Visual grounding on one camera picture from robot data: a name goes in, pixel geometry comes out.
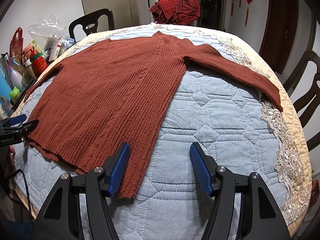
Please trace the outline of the rust red knit sweater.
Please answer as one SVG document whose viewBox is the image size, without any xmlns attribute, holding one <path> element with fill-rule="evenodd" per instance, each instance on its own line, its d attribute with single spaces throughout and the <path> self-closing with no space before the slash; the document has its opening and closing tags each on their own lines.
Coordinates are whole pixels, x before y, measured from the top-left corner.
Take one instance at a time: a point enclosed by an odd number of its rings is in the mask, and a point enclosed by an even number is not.
<svg viewBox="0 0 320 240">
<path fill-rule="evenodd" d="M 266 77 L 223 57 L 208 44 L 157 32 L 106 39 L 66 57 L 32 110 L 38 120 L 26 140 L 50 160 L 84 174 L 115 154 L 130 159 L 119 198 L 136 196 L 160 126 L 188 64 L 227 75 L 263 92 L 282 110 L 279 89 Z"/>
</svg>

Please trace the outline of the small green bottle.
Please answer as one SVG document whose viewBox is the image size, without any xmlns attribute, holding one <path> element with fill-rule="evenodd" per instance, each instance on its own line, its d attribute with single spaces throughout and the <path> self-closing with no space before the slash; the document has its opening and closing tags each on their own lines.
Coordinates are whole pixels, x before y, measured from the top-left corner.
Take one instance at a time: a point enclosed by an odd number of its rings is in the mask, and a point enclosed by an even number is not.
<svg viewBox="0 0 320 240">
<path fill-rule="evenodd" d="M 21 96 L 21 92 L 17 87 L 14 87 L 13 90 L 9 93 L 10 101 L 15 104 Z"/>
</svg>

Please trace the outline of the white pink spray bottle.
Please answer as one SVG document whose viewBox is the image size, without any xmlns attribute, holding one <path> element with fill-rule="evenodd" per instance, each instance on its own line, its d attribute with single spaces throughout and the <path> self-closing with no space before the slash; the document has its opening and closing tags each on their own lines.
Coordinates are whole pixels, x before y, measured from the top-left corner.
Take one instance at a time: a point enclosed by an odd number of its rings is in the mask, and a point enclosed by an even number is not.
<svg viewBox="0 0 320 240">
<path fill-rule="evenodd" d="M 22 75 L 16 70 L 14 70 L 14 68 L 11 65 L 8 65 L 7 69 L 8 69 L 9 77 L 13 87 L 16 87 L 20 91 L 22 91 L 23 90 Z"/>
</svg>

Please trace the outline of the blue quilted table cover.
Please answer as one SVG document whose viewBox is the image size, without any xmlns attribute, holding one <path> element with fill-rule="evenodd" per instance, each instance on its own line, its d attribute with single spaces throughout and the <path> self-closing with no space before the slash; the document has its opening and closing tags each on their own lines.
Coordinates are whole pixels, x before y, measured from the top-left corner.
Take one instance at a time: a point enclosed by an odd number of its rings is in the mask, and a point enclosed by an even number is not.
<svg viewBox="0 0 320 240">
<path fill-rule="evenodd" d="M 207 43 L 225 58 L 248 66 L 278 88 L 280 114 L 255 89 L 205 68 L 188 67 L 161 125 L 137 195 L 112 198 L 108 205 L 120 239 L 201 239 L 212 204 L 195 182 L 189 158 L 192 142 L 234 173 L 258 171 L 284 212 L 290 235 L 303 221 L 311 194 L 311 166 L 300 120 L 271 68 L 240 38 L 197 27 L 148 24 L 91 34 L 50 66 L 112 39 L 152 36 L 157 31 Z M 31 211 L 37 216 L 57 178 L 70 172 L 27 144 L 15 147 L 15 166 L 28 183 Z"/>
</svg>

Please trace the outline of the red sauce bottle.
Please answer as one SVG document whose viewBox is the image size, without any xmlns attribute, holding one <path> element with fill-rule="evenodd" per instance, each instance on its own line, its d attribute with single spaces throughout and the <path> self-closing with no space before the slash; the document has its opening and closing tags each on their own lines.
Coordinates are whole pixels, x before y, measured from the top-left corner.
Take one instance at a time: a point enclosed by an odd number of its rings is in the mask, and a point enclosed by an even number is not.
<svg viewBox="0 0 320 240">
<path fill-rule="evenodd" d="M 31 62 L 34 75 L 36 77 L 39 77 L 48 67 L 45 59 L 37 50 L 34 50 L 31 53 L 30 62 Z"/>
</svg>

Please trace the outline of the red gift bag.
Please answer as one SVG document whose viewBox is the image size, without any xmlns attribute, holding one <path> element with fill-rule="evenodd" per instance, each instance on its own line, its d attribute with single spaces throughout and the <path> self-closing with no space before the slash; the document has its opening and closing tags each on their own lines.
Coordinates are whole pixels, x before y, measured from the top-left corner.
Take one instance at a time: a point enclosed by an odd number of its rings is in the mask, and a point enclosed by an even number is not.
<svg viewBox="0 0 320 240">
<path fill-rule="evenodd" d="M 18 27 L 10 42 L 10 57 L 21 56 L 23 52 L 23 30 Z"/>
</svg>

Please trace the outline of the white tube box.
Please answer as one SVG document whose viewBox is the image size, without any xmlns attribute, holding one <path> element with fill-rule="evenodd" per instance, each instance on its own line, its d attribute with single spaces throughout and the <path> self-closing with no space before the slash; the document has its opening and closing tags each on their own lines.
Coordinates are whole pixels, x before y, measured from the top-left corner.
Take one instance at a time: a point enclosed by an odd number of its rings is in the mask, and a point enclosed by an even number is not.
<svg viewBox="0 0 320 240">
<path fill-rule="evenodd" d="M 49 62 L 55 61 L 59 57 L 63 38 L 58 38 L 53 42 L 53 46 L 49 55 Z"/>
</svg>

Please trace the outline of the clear plastic bag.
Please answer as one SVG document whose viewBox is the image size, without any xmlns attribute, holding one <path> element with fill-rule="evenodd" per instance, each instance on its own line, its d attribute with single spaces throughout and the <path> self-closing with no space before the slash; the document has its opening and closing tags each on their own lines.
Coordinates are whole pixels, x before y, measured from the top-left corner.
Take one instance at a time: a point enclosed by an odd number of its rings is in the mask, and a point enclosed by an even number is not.
<svg viewBox="0 0 320 240">
<path fill-rule="evenodd" d="M 62 37 L 65 29 L 66 25 L 56 15 L 46 15 L 30 25 L 27 31 L 42 51 L 45 51 L 48 40 Z"/>
</svg>

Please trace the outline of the dark wooden chair far left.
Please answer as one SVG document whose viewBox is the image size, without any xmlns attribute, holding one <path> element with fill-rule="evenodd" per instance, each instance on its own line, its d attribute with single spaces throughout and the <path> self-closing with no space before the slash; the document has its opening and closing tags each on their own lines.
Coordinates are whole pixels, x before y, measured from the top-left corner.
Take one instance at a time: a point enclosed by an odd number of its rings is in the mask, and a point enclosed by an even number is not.
<svg viewBox="0 0 320 240">
<path fill-rule="evenodd" d="M 114 25 L 114 17 L 113 17 L 113 12 L 110 9 L 99 9 L 94 12 L 91 12 L 87 15 L 81 16 L 80 18 L 77 18 L 73 22 L 70 23 L 68 27 L 68 32 L 70 38 L 75 39 L 75 34 L 74 34 L 74 28 L 77 25 L 81 25 L 83 31 L 85 34 L 88 36 L 92 33 L 97 33 L 97 28 L 98 28 L 98 20 L 101 16 L 106 16 L 108 19 L 108 28 L 109 30 L 114 30 L 115 25 Z"/>
</svg>

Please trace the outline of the red checkered cloth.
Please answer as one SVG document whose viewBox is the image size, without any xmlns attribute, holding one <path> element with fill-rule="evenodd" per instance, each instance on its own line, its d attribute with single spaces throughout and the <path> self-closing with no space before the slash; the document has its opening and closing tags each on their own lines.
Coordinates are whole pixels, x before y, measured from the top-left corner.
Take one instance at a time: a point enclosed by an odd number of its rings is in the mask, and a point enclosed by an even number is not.
<svg viewBox="0 0 320 240">
<path fill-rule="evenodd" d="M 200 17 L 200 0 L 158 0 L 149 12 L 157 24 L 190 25 Z"/>
</svg>

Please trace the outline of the dark brown door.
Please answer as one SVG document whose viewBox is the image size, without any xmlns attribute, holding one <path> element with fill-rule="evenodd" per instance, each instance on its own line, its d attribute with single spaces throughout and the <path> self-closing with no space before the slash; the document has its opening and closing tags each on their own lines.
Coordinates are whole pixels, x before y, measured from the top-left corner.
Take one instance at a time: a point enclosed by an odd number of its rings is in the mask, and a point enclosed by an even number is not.
<svg viewBox="0 0 320 240">
<path fill-rule="evenodd" d="M 298 25 L 298 0 L 268 0 L 268 12 L 259 55 L 282 74 L 295 40 Z"/>
</svg>

